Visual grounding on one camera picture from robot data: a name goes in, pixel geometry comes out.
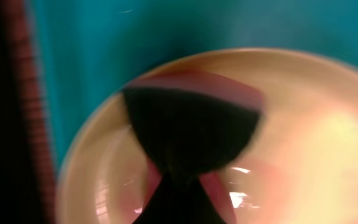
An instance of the dark fabric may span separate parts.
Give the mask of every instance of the dark fabric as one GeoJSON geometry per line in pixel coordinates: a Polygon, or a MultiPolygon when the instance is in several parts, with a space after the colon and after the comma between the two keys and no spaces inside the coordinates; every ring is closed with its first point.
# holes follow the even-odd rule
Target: dark fabric
{"type": "Polygon", "coordinates": [[[170,181],[163,181],[161,184],[166,185],[156,190],[141,223],[152,223],[148,218],[158,220],[161,215],[182,223],[221,223],[219,219],[213,222],[212,217],[219,215],[202,196],[205,192],[198,187],[197,178],[223,168],[241,153],[254,135],[260,113],[206,95],[163,88],[127,88],[124,98],[144,151],[164,175],[164,181],[168,181],[166,176],[170,181]],[[170,198],[177,205],[168,203],[170,198]],[[189,207],[189,203],[205,210],[189,207]]]}
{"type": "Polygon", "coordinates": [[[0,12],[0,223],[43,224],[18,89],[0,12]]]}
{"type": "Polygon", "coordinates": [[[21,110],[27,140],[30,145],[31,158],[34,164],[36,179],[42,199],[42,207],[47,223],[55,223],[56,181],[53,167],[53,154],[47,131],[47,111],[45,95],[41,83],[43,72],[36,71],[37,55],[33,51],[30,27],[25,14],[25,0],[5,0],[2,12],[6,24],[6,35],[14,67],[14,79],[18,85],[21,110]]]}
{"type": "Polygon", "coordinates": [[[147,206],[133,224],[225,224],[195,179],[186,190],[177,190],[165,175],[147,206]]]}

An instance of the teal wall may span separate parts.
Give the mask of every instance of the teal wall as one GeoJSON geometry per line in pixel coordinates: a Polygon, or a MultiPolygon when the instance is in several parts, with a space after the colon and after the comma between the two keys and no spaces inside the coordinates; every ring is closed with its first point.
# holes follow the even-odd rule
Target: teal wall
{"type": "Polygon", "coordinates": [[[104,99],[169,60],[284,47],[358,66],[358,0],[29,0],[28,7],[57,168],[104,99]]]}

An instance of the white plate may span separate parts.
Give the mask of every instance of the white plate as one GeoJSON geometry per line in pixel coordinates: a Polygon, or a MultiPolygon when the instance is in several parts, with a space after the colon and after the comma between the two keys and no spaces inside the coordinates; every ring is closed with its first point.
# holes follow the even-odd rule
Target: white plate
{"type": "MultiPolygon", "coordinates": [[[[206,52],[145,75],[202,70],[262,90],[262,132],[221,178],[238,223],[358,224],[358,71],[278,49],[206,52]]],[[[74,140],[60,176],[59,224],[130,223],[142,210],[145,156],[122,96],[74,140]]]]}

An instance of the dark edge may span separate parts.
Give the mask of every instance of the dark edge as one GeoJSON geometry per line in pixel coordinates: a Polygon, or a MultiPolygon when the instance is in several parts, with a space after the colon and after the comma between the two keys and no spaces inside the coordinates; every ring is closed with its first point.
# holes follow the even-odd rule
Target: dark edge
{"type": "Polygon", "coordinates": [[[0,5],[0,223],[44,224],[5,30],[0,5]]]}

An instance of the plate rim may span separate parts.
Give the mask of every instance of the plate rim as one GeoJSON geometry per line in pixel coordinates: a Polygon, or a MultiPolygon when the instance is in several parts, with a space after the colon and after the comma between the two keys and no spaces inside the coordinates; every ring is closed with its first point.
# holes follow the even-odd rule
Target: plate rim
{"type": "MultiPolygon", "coordinates": [[[[341,73],[346,75],[348,78],[352,78],[358,82],[358,67],[350,65],[341,60],[328,57],[325,55],[316,54],[313,52],[305,52],[302,50],[293,50],[293,49],[270,48],[270,47],[239,47],[239,48],[219,49],[219,50],[201,52],[186,57],[178,58],[169,61],[167,63],[163,63],[140,74],[136,78],[142,78],[153,74],[157,74],[159,73],[159,71],[165,70],[166,68],[176,63],[182,63],[186,61],[195,60],[197,58],[208,57],[213,55],[231,54],[231,53],[238,53],[238,52],[278,54],[282,56],[296,57],[315,63],[325,64],[326,66],[332,67],[336,70],[340,70],[341,73]]],[[[57,171],[58,176],[57,176],[57,186],[56,186],[57,191],[55,197],[55,214],[56,214],[55,220],[57,221],[58,224],[68,224],[63,222],[64,215],[61,207],[63,206],[64,203],[62,201],[62,198],[65,189],[67,188],[68,185],[68,182],[65,180],[67,180],[67,176],[72,170],[71,167],[73,166],[73,161],[74,161],[73,158],[75,158],[75,152],[76,152],[75,149],[81,145],[82,140],[84,139],[86,134],[90,132],[90,130],[95,125],[97,120],[100,119],[101,114],[103,114],[102,112],[108,108],[107,105],[118,100],[118,98],[116,98],[116,94],[119,93],[125,85],[126,84],[118,88],[116,91],[113,91],[106,99],[104,99],[99,104],[98,107],[96,107],[96,109],[85,119],[85,122],[77,130],[75,137],[73,138],[73,140],[70,143],[70,146],[68,147],[65,157],[63,158],[63,162],[60,166],[60,170],[57,171]]]]}

